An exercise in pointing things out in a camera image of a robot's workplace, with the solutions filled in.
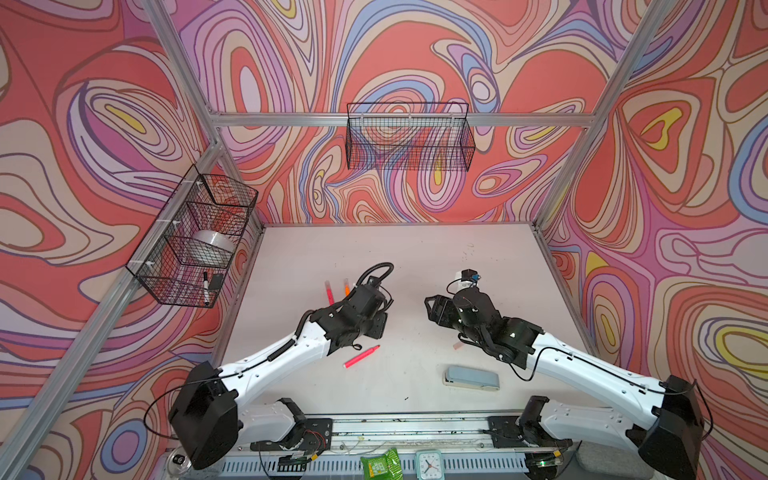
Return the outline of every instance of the psychedelic wallpaper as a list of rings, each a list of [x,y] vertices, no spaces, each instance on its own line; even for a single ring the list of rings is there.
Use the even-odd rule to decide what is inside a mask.
[[[578,136],[568,127],[477,127],[469,172],[350,171],[346,128],[272,129],[224,135],[259,191],[264,223],[530,221]]]
[[[168,2],[211,107],[346,111],[466,101],[474,112],[590,112],[645,2]],[[267,223],[530,221],[578,135],[477,127],[468,173],[348,172],[345,128],[231,127]]]
[[[701,478],[768,478],[766,78],[767,3],[678,2],[545,224],[601,355],[698,379]]]
[[[139,4],[0,2],[0,442],[207,146]],[[213,310],[139,292],[25,479],[146,478],[167,442],[138,412],[210,355],[236,279]]]

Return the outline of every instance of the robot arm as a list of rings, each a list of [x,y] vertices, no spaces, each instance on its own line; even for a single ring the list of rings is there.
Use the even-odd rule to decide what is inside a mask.
[[[383,275],[371,275],[384,267]],[[254,399],[293,371],[353,346],[360,335],[381,338],[392,298],[379,288],[393,270],[391,263],[372,266],[346,298],[304,313],[293,334],[252,356],[219,369],[208,362],[195,366],[168,413],[192,466],[212,465],[238,444],[270,440],[295,446],[304,433],[296,404],[281,399],[254,405]]]
[[[518,420],[520,436],[540,445],[582,439],[637,452],[651,467],[677,480],[696,478],[704,422],[694,385],[629,372],[560,341],[541,327],[502,317],[464,270],[453,298],[425,299],[429,319],[459,331],[459,339],[501,362],[552,376],[610,407],[586,408],[533,396]]]

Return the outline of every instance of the green snack packet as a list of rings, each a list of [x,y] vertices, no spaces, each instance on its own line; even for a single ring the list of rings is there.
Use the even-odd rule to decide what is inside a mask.
[[[397,455],[397,449],[389,449],[384,455],[378,457],[363,457],[360,461],[366,480],[402,480],[400,455]]]

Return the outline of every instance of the teal alarm clock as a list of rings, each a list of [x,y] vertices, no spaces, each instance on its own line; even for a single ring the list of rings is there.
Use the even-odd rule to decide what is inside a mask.
[[[445,480],[442,454],[437,450],[416,452],[416,478],[419,480]]]

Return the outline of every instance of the black wire basket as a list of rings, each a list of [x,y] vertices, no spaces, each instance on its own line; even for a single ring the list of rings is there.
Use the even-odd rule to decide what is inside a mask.
[[[355,102],[346,106],[350,170],[469,171],[475,139],[463,102]]]
[[[256,201],[237,180],[198,174],[162,237],[128,269],[158,303],[213,308]]]

